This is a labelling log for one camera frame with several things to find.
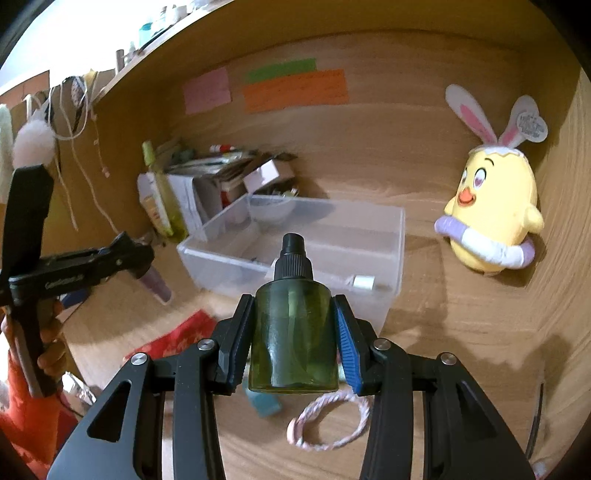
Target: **pink sticky note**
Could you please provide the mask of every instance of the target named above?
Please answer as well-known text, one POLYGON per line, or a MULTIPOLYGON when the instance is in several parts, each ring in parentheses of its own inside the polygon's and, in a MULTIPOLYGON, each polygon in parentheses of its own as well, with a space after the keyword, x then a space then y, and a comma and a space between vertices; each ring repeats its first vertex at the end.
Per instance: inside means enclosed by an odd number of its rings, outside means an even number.
POLYGON ((204 73, 183 85, 185 114, 207 112, 232 101, 226 67, 204 73))

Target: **black spray nozzle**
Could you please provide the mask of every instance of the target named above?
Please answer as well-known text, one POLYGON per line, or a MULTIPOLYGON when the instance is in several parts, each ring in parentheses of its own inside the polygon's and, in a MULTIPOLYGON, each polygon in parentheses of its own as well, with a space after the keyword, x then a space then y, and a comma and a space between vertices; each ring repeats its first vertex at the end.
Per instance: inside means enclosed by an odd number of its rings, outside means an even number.
POLYGON ((314 279, 312 263, 306 257, 304 238, 297 233, 286 233, 279 259, 275 263, 275 280, 283 278, 314 279))

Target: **yellow plush toy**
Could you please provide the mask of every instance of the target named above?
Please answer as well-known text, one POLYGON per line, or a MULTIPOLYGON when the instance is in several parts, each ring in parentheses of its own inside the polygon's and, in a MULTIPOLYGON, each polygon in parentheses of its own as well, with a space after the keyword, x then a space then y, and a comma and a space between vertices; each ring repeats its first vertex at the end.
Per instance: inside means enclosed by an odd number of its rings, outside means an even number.
POLYGON ((533 98, 524 95, 497 139, 482 108, 464 88, 450 85, 446 100, 483 145, 469 153, 456 195, 435 222, 435 230, 450 238, 458 259, 474 270, 524 268, 535 254, 527 233, 539 233, 544 220, 536 208, 534 174, 516 147, 524 140, 543 141, 547 126, 533 98))

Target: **white pompom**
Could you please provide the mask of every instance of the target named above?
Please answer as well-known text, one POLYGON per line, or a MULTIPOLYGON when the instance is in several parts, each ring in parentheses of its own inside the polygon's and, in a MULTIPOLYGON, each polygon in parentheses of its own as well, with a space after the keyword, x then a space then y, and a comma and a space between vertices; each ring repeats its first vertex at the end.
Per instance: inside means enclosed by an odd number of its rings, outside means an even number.
POLYGON ((12 150, 14 168, 49 165, 53 159, 53 132, 42 119, 31 118, 18 132, 12 150))

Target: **white box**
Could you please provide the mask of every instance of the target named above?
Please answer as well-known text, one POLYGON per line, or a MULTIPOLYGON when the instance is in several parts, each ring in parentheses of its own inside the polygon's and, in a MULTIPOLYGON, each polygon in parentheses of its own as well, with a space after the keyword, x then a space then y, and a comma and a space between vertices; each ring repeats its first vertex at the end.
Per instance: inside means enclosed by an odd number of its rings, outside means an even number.
POLYGON ((292 179, 294 176, 293 170, 288 162, 269 160, 244 177, 244 185, 248 193, 255 193, 263 187, 292 179))

